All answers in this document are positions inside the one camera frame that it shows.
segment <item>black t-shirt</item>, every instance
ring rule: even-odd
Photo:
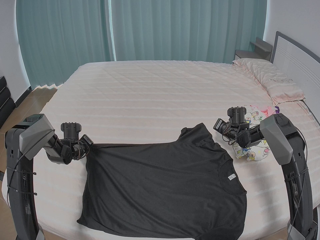
[[[203,123],[160,144],[95,144],[78,223],[124,237],[238,239],[246,191]]]

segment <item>teal curtain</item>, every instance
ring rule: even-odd
[[[231,63],[263,38],[267,0],[17,0],[31,86],[60,85],[87,62]]]
[[[32,88],[58,86],[85,63],[114,60],[108,5],[108,0],[17,0],[18,39]]]
[[[111,0],[116,59],[231,63],[263,38],[267,0]]]

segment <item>wall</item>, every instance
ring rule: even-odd
[[[320,56],[320,0],[268,0],[264,40],[274,45],[276,31]]]
[[[16,0],[0,0],[0,76],[6,78],[14,102],[30,86],[18,42]]]

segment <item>robotic arm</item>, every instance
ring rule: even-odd
[[[44,114],[34,114],[6,132],[7,182],[10,208],[17,231],[17,240],[43,240],[38,224],[33,192],[33,158],[44,148],[50,161],[69,164],[85,157],[92,140],[83,135],[79,139],[79,123],[61,125],[64,138],[59,139]]]
[[[249,128],[245,121],[246,108],[231,107],[227,111],[229,122],[221,118],[214,129],[240,147],[247,148],[265,139],[279,165],[282,167],[290,207],[288,239],[317,239],[317,209],[313,211],[312,192],[307,162],[304,155],[305,141],[296,127],[283,114],[274,114]]]

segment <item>bed sheet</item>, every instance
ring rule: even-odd
[[[234,167],[247,190],[247,215],[239,239],[257,239],[286,227],[289,207],[281,166],[274,157],[258,162],[236,159],[232,147],[213,130],[217,118],[228,120],[229,107],[272,105],[266,91],[234,67],[238,66],[194,61],[88,63],[70,76],[42,113],[57,129],[59,138],[63,137],[62,122],[78,122],[82,125],[80,134],[87,134],[95,143],[172,142],[182,128],[203,122],[213,139],[234,158]],[[319,126],[303,102],[278,106],[306,138],[315,207],[320,202]],[[84,158],[58,165],[48,160],[43,149],[38,153],[34,158],[38,222],[67,240],[131,239],[76,222],[82,210],[85,164]],[[6,185],[2,184],[3,196]]]

